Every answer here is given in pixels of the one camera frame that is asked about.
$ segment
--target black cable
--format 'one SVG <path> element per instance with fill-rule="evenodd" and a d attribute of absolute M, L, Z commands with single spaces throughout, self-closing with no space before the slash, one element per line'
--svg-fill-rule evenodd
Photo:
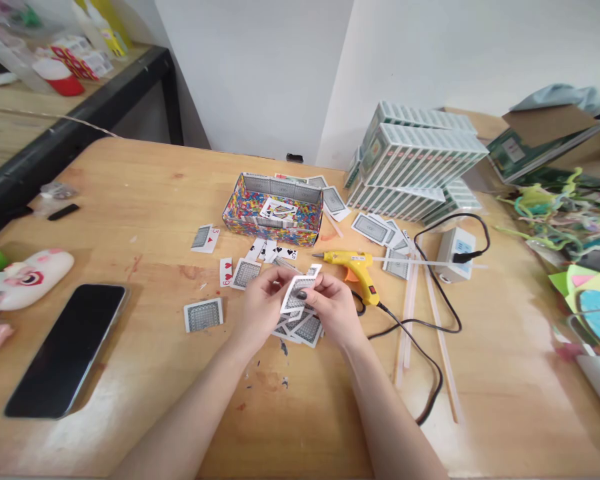
<path fill-rule="evenodd" d="M 482 218 L 480 218 L 478 215 L 476 215 L 474 213 L 454 213 L 453 215 L 445 217 L 444 219 L 440 220 L 440 222 L 430 226 L 429 228 L 426 228 L 426 229 L 418 232 L 418 234 L 416 234 L 416 236 L 414 236 L 413 243 L 414 243 L 415 247 L 418 249 L 418 252 L 420 252 L 420 255 L 422 256 L 424 261 L 428 261 L 429 259 L 427 258 L 425 253 L 420 248 L 420 245 L 418 245 L 418 242 L 417 242 L 418 237 L 420 235 L 422 235 L 423 233 L 426 233 L 426 232 L 438 227 L 442 223 L 447 222 L 448 220 L 450 220 L 452 218 L 456 218 L 456 217 L 472 217 L 472 218 L 475 218 L 476 220 L 478 220 L 480 222 L 480 224 L 482 224 L 482 228 L 485 232 L 485 240 L 487 241 L 487 245 L 485 246 L 484 249 L 477 250 L 475 252 L 456 253 L 453 256 L 454 263 L 466 263 L 466 262 L 470 261 L 472 258 L 479 257 L 480 255 L 482 255 L 484 252 L 486 252 L 489 249 L 489 247 L 491 246 L 491 238 L 489 237 L 489 230 L 487 229 L 487 225 L 485 224 L 484 220 L 482 220 Z M 432 390 L 431 394 L 429 395 L 429 400 L 427 401 L 427 404 L 425 405 L 424 411 L 422 412 L 422 414 L 420 414 L 420 416 L 416 420 L 418 425 L 422 425 L 427 420 L 427 418 L 429 418 L 429 414 L 431 413 L 431 410 L 433 410 L 435 400 L 438 397 L 440 390 L 442 389 L 444 376 L 442 374 L 442 370 L 440 369 L 440 366 L 430 356 L 428 356 L 424 350 L 422 350 L 420 345 L 418 345 L 418 342 L 416 342 L 416 340 L 413 338 L 412 334 L 410 334 L 410 332 L 405 327 L 405 324 L 406 323 L 418 323 L 420 325 L 424 325 L 426 327 L 429 327 L 429 328 L 432 328 L 435 330 L 441 330 L 441 331 L 447 332 L 447 333 L 460 333 L 462 331 L 462 322 L 460 321 L 460 317 L 458 316 L 455 309 L 453 308 L 453 306 L 452 306 L 451 302 L 449 301 L 449 298 L 445 294 L 444 290 L 442 290 L 442 286 L 440 285 L 440 282 L 438 282 L 438 278 L 437 278 L 436 274 L 433 272 L 433 269 L 431 268 L 430 265 L 426 265 L 426 266 L 429 269 L 429 272 L 431 273 L 433 281 L 435 282 L 435 286 L 438 287 L 438 291 L 442 295 L 442 298 L 444 298 L 445 303 L 449 307 L 449 310 L 451 310 L 451 313 L 453 314 L 453 317 L 455 318 L 455 320 L 458 324 L 458 328 L 456 330 L 451 330 L 451 329 L 448 329 L 445 327 L 438 327 L 437 325 L 434 325 L 432 323 L 425 322 L 422 320 L 418 320 L 418 319 L 407 319 L 407 320 L 400 321 L 396 318 L 396 316 L 394 314 L 392 314 L 392 312 L 388 308 L 386 308 L 386 306 L 384 306 L 384 304 L 382 304 L 382 302 L 378 302 L 378 307 L 381 310 L 387 312 L 389 314 L 389 316 L 395 320 L 396 324 L 394 326 L 388 328 L 387 330 L 384 330 L 384 331 L 378 332 L 378 333 L 374 333 L 373 335 L 370 335 L 367 337 L 369 340 L 373 340 L 374 338 L 378 338 L 383 335 L 386 335 L 386 334 L 396 330 L 396 328 L 401 327 L 402 330 L 404 330 L 405 333 L 409 336 L 409 338 L 411 339 L 413 344 L 416 346 L 416 348 L 418 348 L 420 353 L 422 353 L 422 355 L 424 355 L 424 357 L 427 360 L 429 360 L 432 364 L 434 364 L 436 370 L 438 370 L 438 382 L 437 382 L 435 388 Z M 354 293 L 354 295 L 356 295 L 358 298 L 360 298 L 360 296 L 358 294 L 356 294 L 355 292 L 353 292 L 353 290 L 351 292 Z"/>

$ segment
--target black phone screen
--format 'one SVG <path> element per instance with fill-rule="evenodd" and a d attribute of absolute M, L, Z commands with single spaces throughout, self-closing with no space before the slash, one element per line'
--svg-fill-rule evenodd
<path fill-rule="evenodd" d="M 73 292 L 5 408 L 8 417 L 66 415 L 125 296 L 118 285 Z"/>

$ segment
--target white power adapter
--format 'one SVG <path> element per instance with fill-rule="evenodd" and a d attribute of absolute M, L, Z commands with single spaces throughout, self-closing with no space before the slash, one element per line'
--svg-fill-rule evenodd
<path fill-rule="evenodd" d="M 469 232 L 462 230 L 460 227 L 455 227 L 447 230 L 442 235 L 440 250 L 438 250 L 438 261 L 453 263 L 453 256 L 456 253 L 471 253 L 475 250 L 475 237 Z M 454 283 L 471 278 L 470 265 L 473 260 L 466 263 L 455 263 L 454 265 L 441 266 L 434 268 L 440 280 L 445 283 Z"/>

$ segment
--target glue gun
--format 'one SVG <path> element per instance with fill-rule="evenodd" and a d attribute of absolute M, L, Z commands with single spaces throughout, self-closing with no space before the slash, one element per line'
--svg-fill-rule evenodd
<path fill-rule="evenodd" d="M 373 286 L 373 280 L 367 268 L 373 263 L 370 253 L 358 253 L 354 251 L 332 251 L 314 253 L 314 257 L 322 258 L 325 262 L 333 265 L 344 265 L 347 268 L 345 281 L 359 281 L 362 286 L 362 300 L 365 305 L 377 305 L 380 296 Z"/>

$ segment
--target human hand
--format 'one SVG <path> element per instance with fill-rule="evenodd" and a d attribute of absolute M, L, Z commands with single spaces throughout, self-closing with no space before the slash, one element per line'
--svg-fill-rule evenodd
<path fill-rule="evenodd" d="M 367 340 L 355 309 L 351 289 L 328 273 L 321 273 L 312 289 L 304 289 L 297 295 L 312 306 L 318 315 L 328 338 L 340 348 L 354 346 Z"/>
<path fill-rule="evenodd" d="M 282 300 L 294 275 L 288 268 L 272 267 L 249 282 L 242 318 L 233 327 L 231 340 L 250 357 L 260 350 L 278 324 Z"/>

